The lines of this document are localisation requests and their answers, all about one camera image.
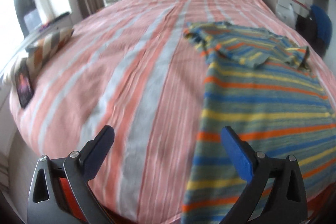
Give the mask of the pink striped bed cover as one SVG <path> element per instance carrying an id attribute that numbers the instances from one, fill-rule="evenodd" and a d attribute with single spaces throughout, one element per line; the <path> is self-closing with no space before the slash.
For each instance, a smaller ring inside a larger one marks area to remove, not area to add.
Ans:
<path id="1" fill-rule="evenodd" d="M 90 186 L 135 223 L 182 223 L 200 129 L 207 63 L 185 37 L 190 23 L 264 28 L 309 47 L 262 0 L 122 0 L 86 18 L 10 108 L 38 155 L 65 157 L 105 126 L 115 141 Z M 335 110 L 335 77 L 309 47 L 309 65 Z"/>

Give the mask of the white window bench cabinet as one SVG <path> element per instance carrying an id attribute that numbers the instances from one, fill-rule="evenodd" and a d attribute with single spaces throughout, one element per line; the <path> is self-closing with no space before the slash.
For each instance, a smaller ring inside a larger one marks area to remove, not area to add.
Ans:
<path id="1" fill-rule="evenodd" d="M 41 38 L 44 38 L 46 35 L 48 35 L 51 32 L 60 30 L 62 28 L 66 27 L 72 27 L 72 19 L 71 19 L 71 13 L 65 12 L 49 22 L 46 26 L 41 26 L 37 30 L 30 33 L 23 41 L 23 43 L 32 43 L 36 40 L 39 40 Z"/>

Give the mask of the white desk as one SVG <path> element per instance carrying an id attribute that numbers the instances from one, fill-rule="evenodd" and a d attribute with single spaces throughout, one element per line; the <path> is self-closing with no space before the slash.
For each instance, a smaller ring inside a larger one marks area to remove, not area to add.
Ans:
<path id="1" fill-rule="evenodd" d="M 307 17 L 309 8 L 296 0 L 263 0 L 271 11 L 283 22 L 282 13 L 288 8 L 289 4 L 293 5 L 294 11 L 298 16 Z"/>

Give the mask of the dark book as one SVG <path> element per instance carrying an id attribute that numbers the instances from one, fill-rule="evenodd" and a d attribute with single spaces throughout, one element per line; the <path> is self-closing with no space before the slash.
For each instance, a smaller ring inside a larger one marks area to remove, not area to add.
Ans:
<path id="1" fill-rule="evenodd" d="M 26 60 L 20 62 L 14 77 L 20 106 L 22 109 L 25 109 L 34 96 L 34 89 Z"/>

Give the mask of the blue garment on chair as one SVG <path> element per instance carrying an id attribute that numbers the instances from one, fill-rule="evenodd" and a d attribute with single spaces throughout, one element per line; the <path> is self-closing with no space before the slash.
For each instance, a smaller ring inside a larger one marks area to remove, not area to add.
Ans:
<path id="1" fill-rule="evenodd" d="M 327 13 L 317 5 L 311 5 L 310 17 L 316 26 L 312 47 L 321 58 L 324 58 L 333 34 L 332 22 Z"/>

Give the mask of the white plastic bag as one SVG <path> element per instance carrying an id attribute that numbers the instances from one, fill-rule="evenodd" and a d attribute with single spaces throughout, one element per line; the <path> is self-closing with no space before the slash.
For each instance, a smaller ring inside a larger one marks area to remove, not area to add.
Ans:
<path id="1" fill-rule="evenodd" d="M 282 13 L 283 22 L 292 29 L 295 29 L 297 22 L 297 14 L 294 11 L 293 5 L 289 4 L 288 8 Z"/>

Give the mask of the multicolour striped knit sweater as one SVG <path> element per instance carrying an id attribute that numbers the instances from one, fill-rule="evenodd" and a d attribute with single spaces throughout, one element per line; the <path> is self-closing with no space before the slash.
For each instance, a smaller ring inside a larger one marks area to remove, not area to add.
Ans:
<path id="1" fill-rule="evenodd" d="M 245 183 L 221 144 L 230 126 L 271 157 L 298 159 L 308 215 L 335 183 L 335 110 L 309 65 L 309 47 L 264 28 L 190 23 L 185 37 L 207 63 L 200 129 L 182 223 L 218 223 Z"/>

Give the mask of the chevron patterned cushion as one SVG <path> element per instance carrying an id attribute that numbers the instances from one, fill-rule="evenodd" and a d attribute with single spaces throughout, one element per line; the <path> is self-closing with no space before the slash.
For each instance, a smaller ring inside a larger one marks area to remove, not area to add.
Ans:
<path id="1" fill-rule="evenodd" d="M 29 55 L 26 63 L 32 80 L 37 77 L 42 67 L 69 42 L 73 33 L 74 29 L 71 27 L 61 28 L 27 47 Z"/>

